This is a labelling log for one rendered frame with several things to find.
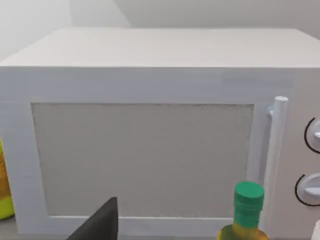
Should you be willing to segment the white microwave knob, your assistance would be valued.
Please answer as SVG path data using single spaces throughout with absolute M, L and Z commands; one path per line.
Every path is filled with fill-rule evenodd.
M 320 207 L 320 172 L 301 175 L 294 186 L 297 200 L 308 207 Z
M 308 122 L 303 138 L 308 149 L 320 155 L 320 117 L 313 117 Z

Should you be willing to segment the pale microwave oven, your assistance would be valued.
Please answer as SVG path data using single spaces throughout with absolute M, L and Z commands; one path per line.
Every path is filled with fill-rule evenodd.
M 269 237 L 307 239 L 320 219 L 320 206 L 295 195 L 301 175 L 320 173 L 320 154 L 304 141 L 320 117 L 316 38 L 295 29 L 69 28 L 1 66 L 291 69 Z M 253 104 L 32 103 L 46 212 L 85 221 L 117 197 L 121 236 L 214 237 L 232 222 L 235 184 L 264 185 L 273 104 L 253 181 Z

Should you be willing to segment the yellow bottle with green cap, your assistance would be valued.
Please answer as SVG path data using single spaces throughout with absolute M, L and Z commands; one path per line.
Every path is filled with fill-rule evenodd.
M 270 240 L 259 229 L 264 193 L 256 182 L 238 182 L 234 187 L 233 221 L 219 230 L 215 240 Z

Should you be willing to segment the pale microwave door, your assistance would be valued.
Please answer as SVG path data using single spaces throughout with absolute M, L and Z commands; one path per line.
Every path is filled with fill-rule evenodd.
M 47 214 L 33 103 L 252 104 L 246 178 L 259 181 L 267 108 L 293 80 L 289 68 L 0 66 L 0 138 L 18 232 L 68 235 L 84 221 Z

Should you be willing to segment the white object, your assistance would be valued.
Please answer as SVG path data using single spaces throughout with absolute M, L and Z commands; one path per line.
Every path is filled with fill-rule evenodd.
M 310 240 L 320 240 L 320 220 L 315 223 Z

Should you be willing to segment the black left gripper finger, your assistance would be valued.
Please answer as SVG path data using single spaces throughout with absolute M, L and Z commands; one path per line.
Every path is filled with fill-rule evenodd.
M 118 199 L 111 197 L 66 240 L 118 240 Z

